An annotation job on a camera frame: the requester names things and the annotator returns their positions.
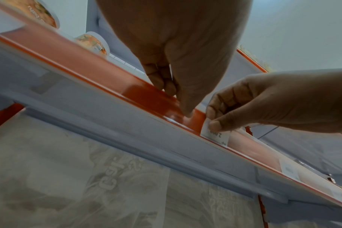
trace price label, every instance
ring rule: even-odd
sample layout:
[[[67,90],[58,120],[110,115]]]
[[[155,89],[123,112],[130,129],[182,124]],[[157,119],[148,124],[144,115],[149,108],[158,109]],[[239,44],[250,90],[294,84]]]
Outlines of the price label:
[[[207,139],[212,140],[222,146],[227,146],[227,142],[229,141],[230,132],[213,132],[209,130],[209,124],[211,119],[206,118],[204,124],[201,129],[201,136]]]
[[[329,189],[330,189],[331,193],[333,194],[334,198],[336,200],[342,202],[342,193],[333,187],[330,187]]]
[[[281,171],[285,176],[290,177],[291,179],[300,181],[298,171],[295,169],[295,167],[292,164],[286,163],[280,160],[280,166],[281,166]]]
[[[0,33],[19,29],[24,24],[0,10]]]

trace white label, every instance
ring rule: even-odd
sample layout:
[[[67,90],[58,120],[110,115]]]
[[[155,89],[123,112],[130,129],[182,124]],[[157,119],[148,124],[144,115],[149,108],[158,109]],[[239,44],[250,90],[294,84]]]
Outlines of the white label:
[[[280,160],[280,166],[281,171],[285,176],[300,181],[298,171],[293,167],[293,165]]]
[[[19,29],[24,24],[0,10],[0,33]]]
[[[202,125],[201,129],[201,136],[205,137],[207,139],[210,139],[222,146],[227,146],[227,142],[229,141],[230,132],[213,132],[209,130],[209,124],[211,122],[211,119],[206,118],[204,125]]]
[[[332,187],[329,188],[331,193],[333,194],[334,198],[340,202],[342,202],[342,193],[339,191],[334,190]]]

